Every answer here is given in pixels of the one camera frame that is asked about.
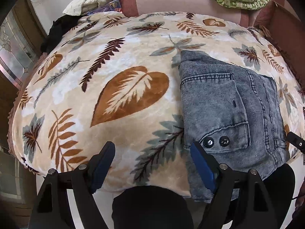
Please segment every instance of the leaf print blanket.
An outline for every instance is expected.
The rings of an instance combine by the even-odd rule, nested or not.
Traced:
[[[256,31],[177,12],[106,12],[79,22],[15,104],[10,146],[31,171],[73,170],[112,141],[104,190],[150,184],[190,196],[178,72],[185,49],[274,78],[285,129],[305,135],[299,85]],[[295,155],[292,145],[287,150]]]

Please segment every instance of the black snap button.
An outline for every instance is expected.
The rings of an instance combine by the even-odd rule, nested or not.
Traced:
[[[211,137],[205,137],[203,139],[203,145],[206,148],[212,148],[214,145],[214,140]]]
[[[229,145],[230,139],[227,136],[222,136],[219,139],[219,143],[220,143],[221,146],[226,147],[226,146]]]

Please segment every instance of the gray jeans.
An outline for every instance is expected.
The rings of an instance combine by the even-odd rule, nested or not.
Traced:
[[[211,202],[190,156],[198,141],[233,170],[257,169],[267,178],[289,159],[275,81],[192,51],[179,66],[185,151],[192,198]],[[233,192],[232,199],[238,192]]]

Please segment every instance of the white cloth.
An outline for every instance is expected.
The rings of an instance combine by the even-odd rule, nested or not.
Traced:
[[[66,15],[81,15],[87,13],[89,10],[103,6],[111,0],[73,0],[64,9],[63,13]]]

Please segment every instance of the metal screw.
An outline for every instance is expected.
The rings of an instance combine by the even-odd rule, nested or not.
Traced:
[[[226,164],[220,164],[219,165],[220,169],[226,170],[228,166]]]
[[[55,172],[56,172],[56,169],[53,169],[53,168],[48,170],[48,174],[50,174],[50,175],[55,174]]]
[[[86,164],[81,164],[78,168],[80,170],[85,170],[87,168],[87,165]]]
[[[253,174],[253,175],[256,175],[257,174],[257,170],[256,169],[251,169],[250,173]]]

